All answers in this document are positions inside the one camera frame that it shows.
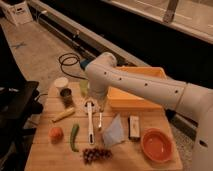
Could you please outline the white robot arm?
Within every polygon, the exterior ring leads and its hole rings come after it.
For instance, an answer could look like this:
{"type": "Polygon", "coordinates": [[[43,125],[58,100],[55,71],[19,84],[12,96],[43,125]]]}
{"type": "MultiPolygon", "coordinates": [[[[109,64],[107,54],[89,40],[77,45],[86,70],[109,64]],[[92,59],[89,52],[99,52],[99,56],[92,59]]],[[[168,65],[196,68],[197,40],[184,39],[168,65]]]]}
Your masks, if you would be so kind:
{"type": "Polygon", "coordinates": [[[183,81],[128,73],[118,70],[116,65],[116,57],[104,52],[86,66],[91,96],[102,100],[112,86],[197,122],[191,171],[213,171],[213,89],[183,81]]]}

